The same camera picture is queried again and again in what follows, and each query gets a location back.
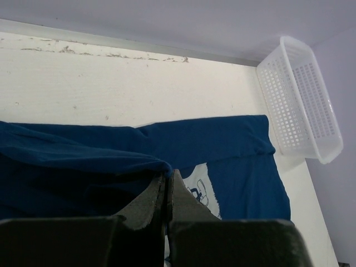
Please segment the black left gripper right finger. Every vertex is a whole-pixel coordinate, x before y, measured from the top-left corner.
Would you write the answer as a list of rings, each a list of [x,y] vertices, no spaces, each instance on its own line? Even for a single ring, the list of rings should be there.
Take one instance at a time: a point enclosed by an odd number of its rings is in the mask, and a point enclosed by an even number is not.
[[[218,219],[184,185],[175,169],[169,179],[167,191],[168,222],[218,222]]]

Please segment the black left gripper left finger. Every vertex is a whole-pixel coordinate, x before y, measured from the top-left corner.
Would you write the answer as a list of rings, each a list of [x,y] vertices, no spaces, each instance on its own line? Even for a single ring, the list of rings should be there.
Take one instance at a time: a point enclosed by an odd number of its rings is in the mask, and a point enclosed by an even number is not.
[[[114,216],[130,230],[137,231],[151,225],[165,206],[166,178],[156,175],[148,187]]]

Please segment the dark blue t shirt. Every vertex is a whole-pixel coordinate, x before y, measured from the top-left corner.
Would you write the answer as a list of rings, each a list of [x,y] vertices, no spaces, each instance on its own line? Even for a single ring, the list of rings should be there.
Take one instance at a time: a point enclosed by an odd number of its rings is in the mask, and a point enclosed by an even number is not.
[[[2,266],[292,266],[289,198],[264,115],[133,127],[1,123]],[[168,222],[169,179],[218,222]],[[156,176],[165,206],[117,217]]]

